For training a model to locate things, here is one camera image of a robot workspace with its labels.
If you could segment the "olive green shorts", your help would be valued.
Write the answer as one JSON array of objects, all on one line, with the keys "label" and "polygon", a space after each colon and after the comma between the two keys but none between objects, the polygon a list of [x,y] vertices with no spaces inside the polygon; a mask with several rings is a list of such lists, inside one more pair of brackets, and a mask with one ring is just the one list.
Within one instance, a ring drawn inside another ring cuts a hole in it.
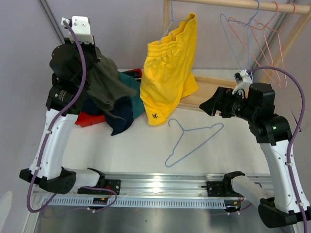
[{"label": "olive green shorts", "polygon": [[99,48],[98,52],[100,62],[96,63],[88,74],[90,86],[87,93],[100,109],[107,112],[114,108],[116,100],[129,96],[134,90],[119,80],[114,61],[103,56]]}]

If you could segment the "blue hanger of olive shorts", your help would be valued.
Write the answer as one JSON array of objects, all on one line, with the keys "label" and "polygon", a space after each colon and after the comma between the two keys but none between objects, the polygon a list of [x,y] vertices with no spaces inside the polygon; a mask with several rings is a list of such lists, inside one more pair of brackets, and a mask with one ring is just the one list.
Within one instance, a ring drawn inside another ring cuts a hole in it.
[{"label": "blue hanger of olive shorts", "polygon": [[195,153],[225,127],[223,123],[217,122],[210,126],[186,129],[175,118],[171,118],[168,121],[168,126],[170,127],[173,123],[177,124],[181,132],[176,144],[172,148],[171,154],[165,160],[164,165],[167,168],[177,165],[182,160]]}]

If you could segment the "dark grey shorts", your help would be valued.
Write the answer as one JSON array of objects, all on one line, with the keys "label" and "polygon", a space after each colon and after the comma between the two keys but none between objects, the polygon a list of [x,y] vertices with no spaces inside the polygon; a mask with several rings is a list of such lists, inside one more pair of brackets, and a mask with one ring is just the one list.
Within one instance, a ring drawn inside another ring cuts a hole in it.
[{"label": "dark grey shorts", "polygon": [[123,71],[123,74],[133,77],[134,79],[140,79],[142,76],[142,71],[140,69],[132,69],[128,71]]}]

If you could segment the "navy blue shorts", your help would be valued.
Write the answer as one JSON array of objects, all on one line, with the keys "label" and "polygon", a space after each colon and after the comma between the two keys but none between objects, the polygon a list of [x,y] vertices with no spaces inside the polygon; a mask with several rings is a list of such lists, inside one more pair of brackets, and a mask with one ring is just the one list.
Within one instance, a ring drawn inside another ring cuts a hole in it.
[{"label": "navy blue shorts", "polygon": [[107,124],[112,129],[111,136],[126,131],[134,121],[132,100],[129,96],[116,100],[114,108],[107,112],[100,109],[91,97],[87,97],[82,112],[90,116],[104,115]]}]

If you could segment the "teal green shorts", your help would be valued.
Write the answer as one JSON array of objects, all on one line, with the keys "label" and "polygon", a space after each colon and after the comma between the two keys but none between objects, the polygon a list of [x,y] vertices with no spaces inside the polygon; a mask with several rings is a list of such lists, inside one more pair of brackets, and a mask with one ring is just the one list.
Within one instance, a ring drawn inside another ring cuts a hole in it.
[{"label": "teal green shorts", "polygon": [[140,98],[140,81],[123,72],[119,72],[119,80],[134,90],[129,96],[132,101],[133,119],[136,119],[144,112],[143,101]]}]

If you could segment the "blue hanger of navy shorts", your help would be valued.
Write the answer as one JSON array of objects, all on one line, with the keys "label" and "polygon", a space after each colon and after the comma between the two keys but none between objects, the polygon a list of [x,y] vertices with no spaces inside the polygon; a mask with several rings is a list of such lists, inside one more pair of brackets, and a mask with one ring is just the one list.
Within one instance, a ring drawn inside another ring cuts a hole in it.
[{"label": "blue hanger of navy shorts", "polygon": [[[225,14],[221,13],[219,15],[219,21],[221,23],[221,26],[222,26],[222,29],[223,29],[223,32],[225,34],[225,37],[226,37],[226,40],[228,42],[228,45],[232,51],[232,54],[238,64],[238,67],[240,68],[240,70],[243,70],[245,68],[249,69],[250,68],[250,61],[251,61],[251,52],[250,52],[250,42],[251,42],[251,39],[250,39],[250,28],[252,26],[252,23],[253,21],[255,20],[255,17],[257,16],[257,14],[259,13],[260,11],[260,7],[261,7],[261,2],[260,0],[256,0],[255,1],[257,3],[257,9],[256,9],[256,12],[249,18],[249,20],[247,22],[242,22],[240,20],[236,20],[232,17],[228,17],[226,16]],[[240,62],[239,58],[237,57],[236,53],[235,53],[235,50],[232,46],[232,43],[231,43],[231,40],[229,39],[229,36],[228,36],[228,33],[227,33],[227,30],[226,30],[226,27],[225,27],[225,22],[227,23],[228,27],[231,29],[231,31],[234,33],[234,35],[236,36],[236,38],[238,39],[238,41],[242,44],[242,46],[246,49],[247,51],[247,63],[245,66],[242,65],[242,63]],[[243,43],[243,41],[240,39],[239,35],[236,34],[235,30],[231,27],[231,22],[233,23],[236,23],[238,25],[241,25],[244,29],[245,29],[245,32],[246,32],[246,37],[247,37],[247,45],[245,45]]]}]

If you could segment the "pink hanger of teal shorts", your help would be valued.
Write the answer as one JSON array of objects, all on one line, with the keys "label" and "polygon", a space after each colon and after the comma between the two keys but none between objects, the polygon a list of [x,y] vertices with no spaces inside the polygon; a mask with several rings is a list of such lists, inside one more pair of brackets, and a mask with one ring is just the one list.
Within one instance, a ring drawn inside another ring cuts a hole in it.
[{"label": "pink hanger of teal shorts", "polygon": [[[262,9],[262,5],[263,5],[263,2],[261,2],[260,0],[255,0],[255,2],[257,2],[257,11],[255,12],[254,15],[252,15],[248,22],[244,23],[242,21],[239,21],[239,20],[236,20],[235,18],[233,17],[227,17],[226,15],[224,14],[221,14],[219,16],[219,19],[220,19],[220,22],[221,22],[221,25],[222,25],[222,28],[223,28],[223,31],[225,33],[225,36],[226,36],[226,39],[229,43],[229,46],[231,48],[231,51],[238,63],[238,66],[240,69],[242,69],[242,66],[233,50],[233,47],[231,46],[231,43],[230,43],[230,39],[227,35],[227,32],[226,32],[226,29],[225,29],[225,26],[224,26],[224,23],[222,21],[222,18],[225,19],[225,21],[227,22],[228,26],[230,27],[230,29],[232,30],[232,32],[235,34],[235,36],[238,38],[238,40],[242,43],[242,45],[244,46],[244,48],[247,50],[247,68],[250,69],[250,61],[251,61],[251,57],[253,58],[255,64],[257,64],[259,67],[261,67],[261,64],[259,63],[259,60],[260,58],[255,58],[253,56],[253,54],[250,52],[250,43],[251,43],[251,37],[253,37],[257,43],[257,45],[260,47],[260,55],[262,55],[262,57],[264,58],[264,60],[266,61],[267,65],[269,66],[275,66],[273,65],[273,58],[272,58],[272,54],[271,54],[271,51],[270,51],[270,47],[269,47],[269,42],[268,42],[268,38],[266,36],[266,30],[267,31],[271,31],[271,34],[273,35],[277,35],[277,39],[278,39],[278,45],[279,45],[279,52],[280,52],[280,56],[281,56],[281,63],[282,63],[282,68],[284,68],[284,61],[283,61],[283,51],[282,51],[282,48],[281,48],[281,43],[280,43],[280,33],[282,31],[282,29],[285,27],[285,26],[281,26],[279,29],[275,30],[274,28],[271,28],[269,25],[271,23],[271,21],[274,20],[275,16],[277,16],[277,14],[279,13],[279,4],[275,1],[272,1],[271,3],[273,3],[275,5],[275,8],[276,8],[276,11],[274,13],[274,15],[265,23],[261,23],[261,22],[258,22],[255,18],[257,16],[257,14],[260,12],[260,10],[263,10]],[[236,31],[234,30],[234,28],[232,27],[231,23],[236,23],[236,24],[239,24],[241,25],[242,27],[246,28],[246,35],[247,35],[247,47],[246,45],[242,42],[242,40],[240,39],[240,37],[238,36],[238,34],[236,33]],[[262,33],[262,36],[263,36],[263,39],[264,39],[264,42],[265,44],[263,46],[261,46],[261,44],[259,43],[257,37],[256,37],[256,33],[254,31],[261,31]],[[270,60],[268,60],[268,58],[266,57],[266,53],[268,53],[268,55],[270,56]],[[268,78],[274,83],[274,84],[277,84],[281,89],[285,89],[287,87],[287,78],[286,78],[286,75],[284,75],[284,82],[285,82],[285,85],[282,86],[281,85],[281,77],[279,75],[279,73],[277,71],[272,71],[272,74],[268,74],[266,71],[264,72]]]}]

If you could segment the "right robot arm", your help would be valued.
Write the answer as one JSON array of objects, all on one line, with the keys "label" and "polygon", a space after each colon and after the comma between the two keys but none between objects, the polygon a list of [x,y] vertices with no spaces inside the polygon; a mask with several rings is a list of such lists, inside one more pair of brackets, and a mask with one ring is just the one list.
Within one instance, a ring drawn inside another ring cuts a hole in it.
[{"label": "right robot arm", "polygon": [[287,119],[274,113],[275,91],[267,83],[253,83],[245,98],[226,87],[199,108],[209,116],[216,112],[223,118],[238,117],[247,121],[266,158],[273,183],[273,193],[251,182],[241,171],[224,175],[222,191],[242,195],[257,207],[260,219],[268,228],[294,225],[311,218],[311,206],[298,183],[290,141],[294,138]]}]

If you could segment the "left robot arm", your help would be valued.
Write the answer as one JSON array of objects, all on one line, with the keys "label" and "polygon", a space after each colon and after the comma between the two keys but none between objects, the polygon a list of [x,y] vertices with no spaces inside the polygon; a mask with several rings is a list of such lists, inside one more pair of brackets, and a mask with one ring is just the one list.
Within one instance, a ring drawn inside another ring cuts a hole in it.
[{"label": "left robot arm", "polygon": [[74,170],[62,166],[69,135],[90,86],[89,79],[82,80],[83,74],[99,61],[94,45],[82,44],[81,48],[86,62],[85,69],[77,45],[69,39],[52,51],[52,87],[46,102],[46,122],[40,149],[31,166],[19,174],[22,180],[33,182],[41,189],[56,194],[67,194],[73,189],[86,186],[94,194],[105,190],[102,172],[93,168]]}]

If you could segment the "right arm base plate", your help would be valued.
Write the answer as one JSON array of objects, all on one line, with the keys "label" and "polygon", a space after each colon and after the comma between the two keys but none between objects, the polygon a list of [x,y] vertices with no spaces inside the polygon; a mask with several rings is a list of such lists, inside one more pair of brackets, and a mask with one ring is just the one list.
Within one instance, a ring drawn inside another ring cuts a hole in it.
[{"label": "right arm base plate", "polygon": [[207,181],[201,188],[207,191],[208,197],[233,197],[237,198],[240,195],[234,191],[230,191],[224,186],[223,182],[219,181]]}]

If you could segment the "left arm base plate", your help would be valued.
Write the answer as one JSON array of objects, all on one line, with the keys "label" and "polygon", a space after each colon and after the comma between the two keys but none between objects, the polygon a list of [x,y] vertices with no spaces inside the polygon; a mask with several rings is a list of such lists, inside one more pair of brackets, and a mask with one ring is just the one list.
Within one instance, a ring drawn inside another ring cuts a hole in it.
[{"label": "left arm base plate", "polygon": [[117,195],[120,194],[121,189],[121,180],[116,179],[106,179],[105,182],[99,182],[94,189],[89,189],[85,187],[81,187],[78,189],[78,194],[85,194],[85,195],[113,195],[113,193],[108,192],[107,189],[112,190]]}]

